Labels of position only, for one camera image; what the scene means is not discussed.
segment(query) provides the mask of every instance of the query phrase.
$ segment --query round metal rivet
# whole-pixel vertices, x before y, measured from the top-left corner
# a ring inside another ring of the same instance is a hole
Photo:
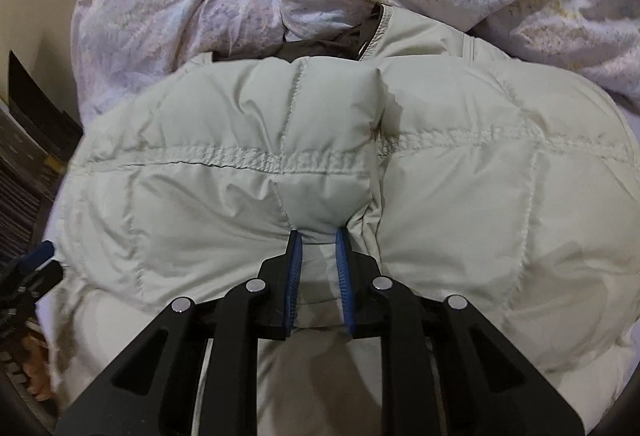
[[[178,299],[174,299],[171,303],[171,309],[176,313],[182,313],[191,308],[191,301],[186,297],[178,297]]]
[[[452,295],[447,299],[447,302],[449,303],[449,306],[454,310],[463,310],[469,304],[469,302],[464,297],[462,297],[462,295]]]
[[[246,289],[250,292],[262,291],[267,287],[267,283],[265,283],[261,279],[252,279],[246,283]]]
[[[388,290],[394,285],[394,282],[388,277],[381,275],[373,280],[372,285],[376,290]]]

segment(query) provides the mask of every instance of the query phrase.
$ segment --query puffer jacket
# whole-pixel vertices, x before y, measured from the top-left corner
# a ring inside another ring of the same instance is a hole
[[[358,61],[196,57],[92,124],[57,207],[63,380],[98,329],[74,322],[96,294],[148,320],[221,297],[303,233],[306,329],[260,347],[260,434],[376,433],[378,343],[326,329],[345,224],[383,273],[468,297],[587,427],[619,384],[596,409],[578,392],[632,354],[640,151],[620,112],[577,74],[408,10],[383,9]]]

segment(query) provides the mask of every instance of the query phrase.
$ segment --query white puffer jacket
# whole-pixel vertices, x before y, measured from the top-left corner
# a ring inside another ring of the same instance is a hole
[[[407,10],[384,9],[359,62],[200,55],[92,124],[58,210],[68,400],[172,298],[224,295],[291,229],[305,236],[298,326],[340,325],[345,223],[384,273],[468,297],[588,427],[632,358],[640,151],[620,112],[577,74]],[[260,434],[375,434],[377,342],[266,342],[259,403]]]

